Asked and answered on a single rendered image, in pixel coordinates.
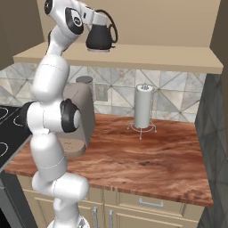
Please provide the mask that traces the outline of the beige coffee machine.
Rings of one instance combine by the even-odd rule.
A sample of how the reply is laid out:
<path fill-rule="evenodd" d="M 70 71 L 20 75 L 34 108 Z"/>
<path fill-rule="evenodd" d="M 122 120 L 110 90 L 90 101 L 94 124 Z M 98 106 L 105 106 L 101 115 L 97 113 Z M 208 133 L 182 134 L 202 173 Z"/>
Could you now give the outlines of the beige coffee machine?
<path fill-rule="evenodd" d="M 64 98 L 70 98 L 80 110 L 79 128 L 73 133 L 58 133 L 68 159 L 82 156 L 88 147 L 95 128 L 94 101 L 88 84 L 78 82 L 70 85 L 63 93 Z"/>

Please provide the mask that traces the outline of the brown cabinet door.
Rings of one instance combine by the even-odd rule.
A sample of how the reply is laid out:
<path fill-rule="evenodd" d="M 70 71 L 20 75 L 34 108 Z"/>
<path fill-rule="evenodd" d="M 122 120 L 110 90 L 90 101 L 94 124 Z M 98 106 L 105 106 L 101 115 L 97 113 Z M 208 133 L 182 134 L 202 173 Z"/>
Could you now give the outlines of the brown cabinet door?
<path fill-rule="evenodd" d="M 0 0 L 0 70 L 43 41 L 37 0 Z"/>
<path fill-rule="evenodd" d="M 228 58 L 228 0 L 221 0 L 210 49 L 223 62 Z"/>

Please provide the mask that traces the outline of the black kettle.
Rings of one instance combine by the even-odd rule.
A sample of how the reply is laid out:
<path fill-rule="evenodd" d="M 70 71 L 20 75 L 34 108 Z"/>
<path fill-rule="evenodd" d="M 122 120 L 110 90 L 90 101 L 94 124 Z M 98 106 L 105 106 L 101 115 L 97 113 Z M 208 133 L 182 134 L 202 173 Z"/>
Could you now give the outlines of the black kettle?
<path fill-rule="evenodd" d="M 103 13 L 110 20 L 110 25 L 92 24 L 85 45 L 89 51 L 108 52 L 113 48 L 113 44 L 118 41 L 118 30 L 114 20 L 104 10 L 99 9 L 96 12 Z"/>

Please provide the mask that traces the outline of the dark grey oven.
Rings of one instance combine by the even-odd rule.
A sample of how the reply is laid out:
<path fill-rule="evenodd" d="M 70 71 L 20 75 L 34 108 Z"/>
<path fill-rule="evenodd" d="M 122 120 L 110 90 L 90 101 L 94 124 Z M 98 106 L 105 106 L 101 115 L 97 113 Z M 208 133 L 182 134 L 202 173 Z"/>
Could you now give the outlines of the dark grey oven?
<path fill-rule="evenodd" d="M 38 228 L 17 175 L 0 173 L 0 208 L 11 228 Z"/>

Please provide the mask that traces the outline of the cream cupboard door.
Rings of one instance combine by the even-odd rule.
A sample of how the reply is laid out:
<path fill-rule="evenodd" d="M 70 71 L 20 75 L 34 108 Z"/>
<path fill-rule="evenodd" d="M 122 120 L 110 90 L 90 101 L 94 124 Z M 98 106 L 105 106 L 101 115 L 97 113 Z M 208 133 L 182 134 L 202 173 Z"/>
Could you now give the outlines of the cream cupboard door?
<path fill-rule="evenodd" d="M 93 207 L 98 207 L 97 217 L 99 228 L 105 228 L 103 210 L 101 203 L 82 201 L 78 203 L 81 215 L 87 220 L 91 228 L 94 228 L 94 212 Z"/>
<path fill-rule="evenodd" d="M 113 210 L 113 228 L 198 228 L 198 222 L 174 216 L 141 212 L 129 208 L 105 205 L 106 228 L 109 210 Z"/>

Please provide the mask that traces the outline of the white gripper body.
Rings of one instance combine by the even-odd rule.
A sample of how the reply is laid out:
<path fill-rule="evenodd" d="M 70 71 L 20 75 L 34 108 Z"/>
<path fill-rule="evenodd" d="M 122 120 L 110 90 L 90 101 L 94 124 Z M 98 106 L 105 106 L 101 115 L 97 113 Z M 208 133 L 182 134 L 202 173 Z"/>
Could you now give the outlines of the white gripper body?
<path fill-rule="evenodd" d="M 92 24 L 99 25 L 99 26 L 106 26 L 107 17 L 103 14 L 100 14 L 99 12 L 95 12 Z"/>

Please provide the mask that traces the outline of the tan wall cabinet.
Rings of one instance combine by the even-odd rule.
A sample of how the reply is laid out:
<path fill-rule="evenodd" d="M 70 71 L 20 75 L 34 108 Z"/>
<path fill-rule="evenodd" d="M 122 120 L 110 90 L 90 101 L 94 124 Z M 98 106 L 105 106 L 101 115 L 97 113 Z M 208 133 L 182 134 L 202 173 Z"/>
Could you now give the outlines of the tan wall cabinet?
<path fill-rule="evenodd" d="M 196 73 L 223 71 L 210 49 L 220 0 L 82 0 L 107 11 L 118 43 L 108 53 L 89 52 L 83 34 L 63 54 L 70 65 Z"/>

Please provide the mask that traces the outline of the black hob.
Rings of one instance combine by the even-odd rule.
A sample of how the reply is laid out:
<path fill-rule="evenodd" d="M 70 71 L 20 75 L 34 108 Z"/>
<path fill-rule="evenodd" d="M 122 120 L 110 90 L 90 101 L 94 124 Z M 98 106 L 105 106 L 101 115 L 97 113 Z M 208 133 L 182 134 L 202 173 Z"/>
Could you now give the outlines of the black hob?
<path fill-rule="evenodd" d="M 0 173 L 29 137 L 20 120 L 20 107 L 0 105 Z"/>

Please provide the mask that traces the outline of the white paper towel roll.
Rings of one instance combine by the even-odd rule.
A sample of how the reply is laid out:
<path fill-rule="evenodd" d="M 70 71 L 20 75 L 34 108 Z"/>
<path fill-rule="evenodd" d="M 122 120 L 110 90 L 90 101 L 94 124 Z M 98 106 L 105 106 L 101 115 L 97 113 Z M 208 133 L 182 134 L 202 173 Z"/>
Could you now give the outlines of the white paper towel roll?
<path fill-rule="evenodd" d="M 153 86 L 139 84 L 135 88 L 134 96 L 134 125 L 137 128 L 146 128 L 151 120 L 151 100 Z"/>

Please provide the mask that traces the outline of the wall outlet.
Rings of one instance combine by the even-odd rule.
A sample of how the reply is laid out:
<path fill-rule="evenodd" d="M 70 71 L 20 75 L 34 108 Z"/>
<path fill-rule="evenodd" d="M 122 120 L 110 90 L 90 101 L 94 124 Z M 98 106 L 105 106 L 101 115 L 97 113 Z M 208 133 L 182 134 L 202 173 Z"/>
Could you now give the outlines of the wall outlet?
<path fill-rule="evenodd" d="M 106 102 L 108 100 L 108 86 L 106 84 L 95 85 L 96 100 Z"/>

